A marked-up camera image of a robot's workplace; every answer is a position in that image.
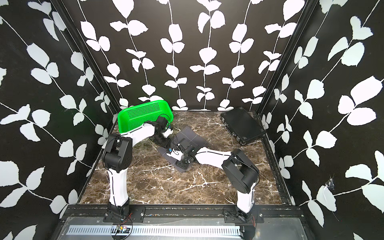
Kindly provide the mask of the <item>dark grey grid pillowcase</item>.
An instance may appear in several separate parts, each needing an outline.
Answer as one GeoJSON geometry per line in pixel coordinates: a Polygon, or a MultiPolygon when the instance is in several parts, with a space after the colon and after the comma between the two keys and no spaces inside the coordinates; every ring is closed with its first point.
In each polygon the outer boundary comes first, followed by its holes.
{"type": "Polygon", "coordinates": [[[170,136],[170,145],[158,147],[158,152],[179,172],[188,171],[191,164],[198,164],[197,152],[208,146],[208,142],[197,135],[189,126],[170,136]]]}

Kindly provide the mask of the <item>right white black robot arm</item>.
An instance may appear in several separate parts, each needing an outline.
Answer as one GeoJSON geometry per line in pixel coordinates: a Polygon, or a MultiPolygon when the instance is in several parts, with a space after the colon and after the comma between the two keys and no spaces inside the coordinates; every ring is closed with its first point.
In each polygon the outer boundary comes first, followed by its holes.
{"type": "Polygon", "coordinates": [[[247,214],[254,206],[254,189],[260,181],[260,171],[240,149],[221,152],[193,145],[177,144],[167,155],[176,159],[176,165],[186,170],[191,163],[209,165],[223,170],[237,190],[237,208],[247,214]]]}

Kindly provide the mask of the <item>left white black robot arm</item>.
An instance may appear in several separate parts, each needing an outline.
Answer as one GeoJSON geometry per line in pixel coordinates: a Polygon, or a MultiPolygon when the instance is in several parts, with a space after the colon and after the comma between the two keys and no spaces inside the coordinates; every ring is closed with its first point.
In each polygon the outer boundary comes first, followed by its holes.
{"type": "Polygon", "coordinates": [[[108,214],[125,219],[130,215],[127,192],[127,171],[133,159],[133,147],[150,139],[156,145],[168,148],[172,121],[160,115],[156,121],[145,121],[141,126],[120,134],[110,134],[105,143],[102,160],[110,178],[108,214]]]}

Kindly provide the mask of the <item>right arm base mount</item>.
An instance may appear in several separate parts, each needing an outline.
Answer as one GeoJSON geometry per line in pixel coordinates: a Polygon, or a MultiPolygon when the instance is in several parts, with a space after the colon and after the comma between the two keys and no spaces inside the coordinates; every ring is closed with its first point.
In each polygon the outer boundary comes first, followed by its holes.
{"type": "Polygon", "coordinates": [[[249,213],[241,211],[237,206],[224,207],[222,214],[225,223],[257,225],[265,222],[263,214],[257,206],[253,206],[249,213]]]}

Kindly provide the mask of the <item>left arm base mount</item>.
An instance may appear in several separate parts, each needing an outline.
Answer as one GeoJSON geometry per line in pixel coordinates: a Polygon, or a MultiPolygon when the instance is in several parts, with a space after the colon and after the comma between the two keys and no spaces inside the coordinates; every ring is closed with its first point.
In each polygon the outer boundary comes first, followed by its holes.
{"type": "Polygon", "coordinates": [[[107,209],[103,222],[121,224],[124,221],[127,221],[127,223],[132,221],[133,223],[142,223],[144,220],[145,211],[145,207],[134,205],[126,207],[121,211],[107,209]]]}

